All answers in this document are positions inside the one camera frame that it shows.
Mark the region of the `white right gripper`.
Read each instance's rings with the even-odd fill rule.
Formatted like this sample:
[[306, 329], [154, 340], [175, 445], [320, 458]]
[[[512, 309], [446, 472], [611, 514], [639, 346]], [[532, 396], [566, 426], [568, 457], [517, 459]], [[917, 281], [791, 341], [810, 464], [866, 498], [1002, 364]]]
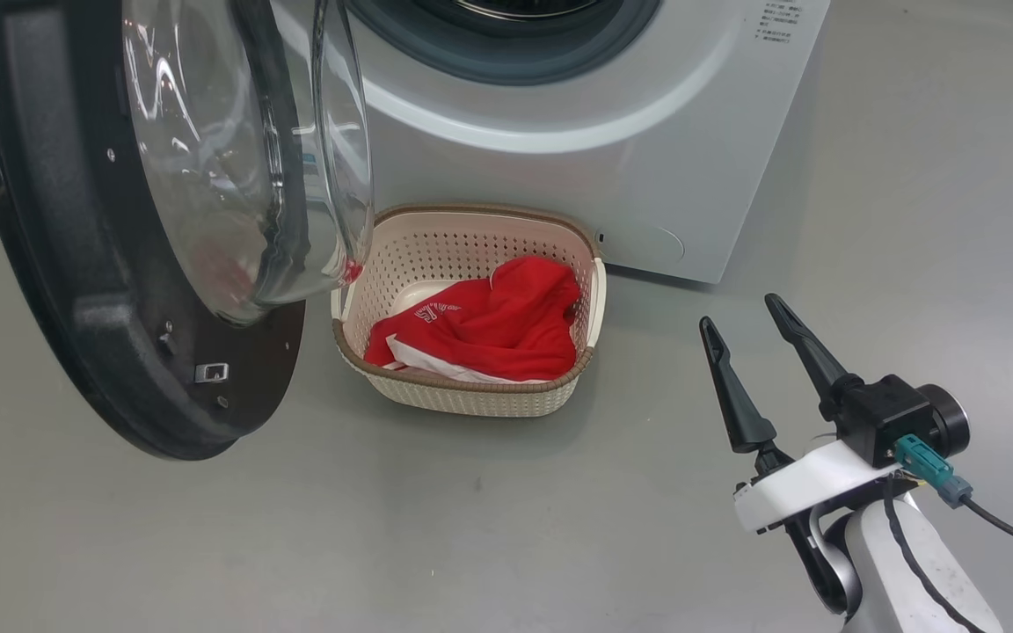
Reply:
[[[864, 381], [829, 352], [783, 297], [768, 293], [764, 303], [816, 389], [821, 417], [840, 420], [845, 393]], [[736, 454], [754, 455], [757, 476], [734, 492], [734, 509], [744, 530], [772, 529], [815, 508], [829, 513], [859, 510], [883, 497], [885, 479], [898, 471], [895, 462], [875, 468], [840, 440], [793, 460], [777, 447], [775, 426], [762, 416], [744, 388], [711, 317], [701, 317], [699, 332], [729, 445]]]

